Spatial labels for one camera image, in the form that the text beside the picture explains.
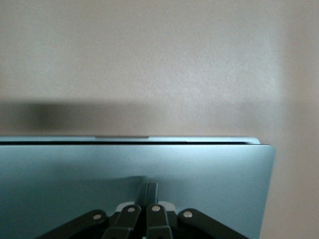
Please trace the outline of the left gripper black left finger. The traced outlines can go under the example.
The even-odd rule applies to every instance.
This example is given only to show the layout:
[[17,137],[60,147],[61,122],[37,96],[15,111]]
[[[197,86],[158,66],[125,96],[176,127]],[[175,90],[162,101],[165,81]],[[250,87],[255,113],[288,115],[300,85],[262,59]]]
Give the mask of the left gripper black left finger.
[[39,239],[128,239],[134,233],[139,217],[146,206],[149,184],[140,186],[134,202],[119,204],[114,214],[108,216],[102,210],[92,210],[74,218]]

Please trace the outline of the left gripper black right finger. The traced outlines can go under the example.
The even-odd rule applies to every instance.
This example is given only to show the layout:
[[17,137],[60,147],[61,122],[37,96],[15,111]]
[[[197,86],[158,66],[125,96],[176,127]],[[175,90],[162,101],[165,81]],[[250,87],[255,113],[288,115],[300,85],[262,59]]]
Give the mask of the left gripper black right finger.
[[246,236],[192,208],[175,212],[160,203],[158,184],[146,184],[146,238],[148,239],[245,239]]

